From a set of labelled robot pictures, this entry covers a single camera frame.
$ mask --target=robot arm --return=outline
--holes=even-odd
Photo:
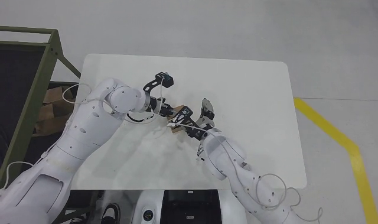
[[[149,95],[152,87],[161,83],[170,87],[173,78],[157,74],[150,82],[149,91],[131,88],[116,79],[101,82],[71,115],[51,151],[20,174],[6,190],[0,190],[0,223],[33,223],[34,220],[35,223],[52,223],[69,198],[76,171],[111,138],[128,112],[173,114],[164,99]],[[103,103],[112,108],[110,113]]]
[[[201,116],[197,121],[190,118],[192,114],[188,107],[183,107],[168,126],[181,126],[189,137],[200,141],[197,155],[205,153],[203,160],[215,177],[219,180],[229,179],[233,195],[249,213],[262,224],[302,223],[289,206],[280,204],[280,197],[260,179],[261,176],[245,169],[245,152],[236,141],[214,127],[213,107],[207,99],[203,100]]]

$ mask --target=yellow floor line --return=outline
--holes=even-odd
[[[313,121],[319,128],[321,128],[327,135],[338,142],[343,148],[348,151],[350,164],[353,169],[354,178],[356,180],[357,188],[359,190],[362,207],[365,213],[367,224],[377,224],[378,214],[372,190],[370,189],[369,180],[367,178],[364,162],[360,154],[360,149],[357,144],[350,140],[346,135],[339,131],[336,127],[330,124],[324,117],[317,113],[307,103],[300,98],[294,99],[295,108],[301,111],[308,119]]]

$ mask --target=white table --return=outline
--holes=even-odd
[[[200,114],[201,101],[214,106],[216,127],[247,152],[247,162],[260,174],[275,173],[286,185],[307,184],[288,68],[282,62],[194,59],[180,57],[90,54],[80,83],[95,87],[107,77],[143,87],[155,74],[168,72],[174,85],[163,97]],[[77,100],[89,90],[80,86]],[[159,97],[159,88],[152,95]],[[79,169],[73,189],[229,189],[197,161],[199,142],[185,133],[172,134],[165,118],[148,125],[125,121],[115,135]],[[267,178],[274,187],[279,180]]]

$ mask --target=cable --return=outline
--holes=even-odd
[[[14,161],[13,163],[9,163],[8,166],[6,167],[6,180],[5,180],[5,184],[4,184],[4,187],[1,188],[1,190],[4,190],[6,188],[6,186],[8,185],[8,182],[9,182],[9,168],[10,168],[10,166],[13,165],[13,164],[16,164],[16,163],[23,163],[23,164],[28,164],[30,166],[33,166],[33,164],[27,163],[25,161]]]
[[[89,95],[90,93],[92,93],[92,88],[91,88],[88,84],[85,84],[85,83],[78,83],[78,84],[76,84],[76,85],[72,85],[72,86],[68,87],[65,91],[63,91],[63,93],[61,94],[61,97],[63,98],[63,100],[65,100],[66,102],[68,102],[68,103],[70,103],[70,104],[83,104],[83,102],[71,102],[71,101],[68,101],[68,100],[64,97],[64,94],[66,94],[68,90],[72,89],[72,88],[75,87],[75,86],[79,86],[79,85],[85,85],[85,86],[87,86],[87,87],[89,88],[90,91],[89,91],[88,95]]]
[[[159,105],[159,111],[156,115],[159,115],[160,114],[160,110],[161,110],[161,105],[163,103],[163,95],[162,95],[162,89],[163,89],[163,81],[164,81],[164,78],[161,79],[161,84],[160,84],[160,105]],[[127,122],[130,122],[132,124],[136,124],[136,125],[146,125],[146,124],[150,124],[151,122],[153,122],[154,120],[156,120],[157,116],[155,116],[154,113],[152,113],[152,116],[148,116],[142,120],[140,120],[140,122],[138,122],[139,120],[136,120],[136,119],[133,119],[130,117],[129,114],[127,114],[127,117],[130,118],[132,121],[129,121],[125,118],[125,121]]]
[[[288,190],[294,190],[297,194],[298,194],[298,197],[299,197],[299,201],[296,203],[296,204],[293,204],[293,205],[290,205],[290,209],[292,210],[292,211],[294,211],[294,209],[293,209],[293,207],[295,207],[295,206],[298,206],[300,203],[301,203],[301,195],[299,194],[299,192],[298,192],[298,190],[296,189],[296,188],[294,188],[294,187],[289,187],[288,188]],[[323,215],[323,208],[322,207],[320,207],[319,209],[318,209],[318,217],[317,218],[315,218],[315,219],[313,219],[313,220],[311,220],[311,219],[304,219],[304,218],[302,218],[302,217],[300,217],[300,215],[298,215],[297,213],[295,213],[301,220],[304,220],[305,222],[316,222],[316,221],[318,221],[318,223],[320,224],[320,218],[321,218],[321,216]]]
[[[81,104],[87,104],[87,103],[92,102],[92,101],[100,101],[100,102],[103,102],[103,103],[107,104],[107,106],[109,106],[109,107],[114,111],[114,108],[112,107],[112,105],[110,105],[107,101],[105,101],[105,100],[103,100],[103,99],[91,99],[91,100],[87,100],[87,99],[85,99],[85,100],[82,101],[82,102],[71,102],[71,101],[67,100],[67,99],[64,97],[64,94],[65,94],[68,90],[70,90],[70,89],[72,89],[73,87],[78,86],[78,85],[85,85],[85,86],[88,86],[88,87],[89,87],[89,90],[90,90],[90,91],[89,91],[89,94],[92,93],[92,88],[90,87],[90,85],[85,84],[85,83],[78,83],[78,84],[75,84],[75,85],[72,85],[72,86],[68,87],[65,91],[63,91],[63,93],[62,93],[62,95],[61,95],[62,99],[65,100],[66,102],[70,103],[70,104],[79,104],[79,105],[81,105]]]
[[[210,132],[210,131],[206,131],[205,129],[201,129],[201,128],[194,127],[194,126],[190,126],[190,125],[184,125],[184,124],[179,124],[179,123],[177,123],[177,124],[176,124],[176,123],[168,123],[168,124],[167,124],[167,126],[177,126],[177,125],[179,125],[179,126],[184,126],[184,127],[189,127],[189,128],[192,128],[192,129],[197,129],[197,130],[200,130],[200,131],[204,131],[204,132],[206,132],[206,133],[212,135],[213,137],[215,137],[215,139],[218,140],[218,142],[220,143],[220,145],[221,145],[221,146],[223,147],[223,149],[225,150],[225,152],[226,152],[228,158],[230,159],[230,161],[231,161],[231,163],[232,163],[232,166],[233,166],[234,169],[235,169],[236,177],[237,177],[239,183],[240,183],[241,185],[243,185],[243,183],[240,181],[239,174],[238,174],[238,172],[237,172],[236,166],[235,166],[235,164],[234,164],[234,162],[233,162],[233,160],[232,160],[232,158],[231,158],[229,152],[226,150],[226,148],[225,148],[224,145],[223,145],[223,142],[221,142],[221,140],[220,140],[217,136],[215,136],[215,135],[214,135],[212,132]],[[231,146],[231,145],[229,144],[229,142],[227,141],[227,138],[224,138],[224,141],[225,141],[226,143],[228,143],[228,145],[232,148],[232,146]],[[284,194],[281,196],[280,201],[278,202],[278,204],[276,204],[276,205],[273,205],[273,206],[267,206],[267,205],[261,203],[260,200],[259,200],[259,196],[258,196],[258,185],[259,185],[259,182],[261,181],[261,179],[262,179],[264,176],[275,176],[275,177],[277,177],[278,179],[280,179],[281,182],[282,182],[282,184],[285,186],[285,192],[284,192]],[[279,177],[278,175],[276,175],[276,174],[267,173],[267,174],[264,174],[264,175],[262,175],[261,177],[259,177],[258,182],[256,183],[256,190],[255,190],[257,200],[255,200],[255,199],[249,194],[249,192],[247,192],[247,193],[248,193],[248,195],[251,197],[251,199],[252,199],[253,201],[255,201],[257,204],[259,204],[260,206],[265,207],[265,208],[270,207],[271,209],[267,209],[267,210],[268,210],[268,211],[273,211],[273,210],[277,209],[277,208],[278,208],[278,207],[279,207],[279,206],[285,201],[285,199],[286,199],[286,194],[287,194],[288,189],[294,189],[294,190],[298,193],[298,196],[299,196],[299,202],[298,202],[297,204],[295,204],[295,205],[290,206],[291,210],[293,210],[292,207],[295,207],[295,206],[297,206],[297,205],[300,204],[300,202],[301,202],[301,196],[300,196],[299,192],[296,190],[296,188],[293,188],[293,187],[289,187],[289,188],[287,188],[287,187],[286,187],[286,184],[285,184],[285,182],[284,182],[284,180],[283,180],[282,178],[280,178],[280,177]],[[320,207],[319,210],[318,210],[318,216],[317,216],[317,218],[314,219],[314,220],[304,219],[304,218],[300,217],[298,214],[296,214],[296,215],[297,215],[301,220],[304,220],[304,221],[306,221],[306,222],[315,222],[315,221],[318,221],[318,223],[320,224],[320,217],[322,216],[322,214],[323,214],[323,209],[322,209],[322,207]]]

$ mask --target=gray floor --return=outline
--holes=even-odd
[[[59,29],[78,68],[89,53],[284,61],[294,96],[316,98],[306,102],[360,146],[378,201],[378,0],[0,0],[0,24]],[[53,79],[76,80],[62,65]],[[322,206],[322,223],[365,223],[346,151],[297,118],[298,213]]]

